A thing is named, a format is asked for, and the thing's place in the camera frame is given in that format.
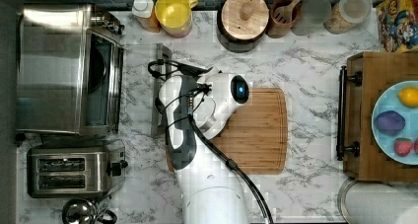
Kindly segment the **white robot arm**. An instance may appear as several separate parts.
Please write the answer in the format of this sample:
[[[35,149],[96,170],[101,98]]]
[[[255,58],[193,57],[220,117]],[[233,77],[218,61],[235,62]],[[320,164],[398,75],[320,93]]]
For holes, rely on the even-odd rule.
[[[215,70],[197,77],[174,75],[160,88],[183,224],[249,224],[237,175],[208,146],[248,96],[242,76]]]

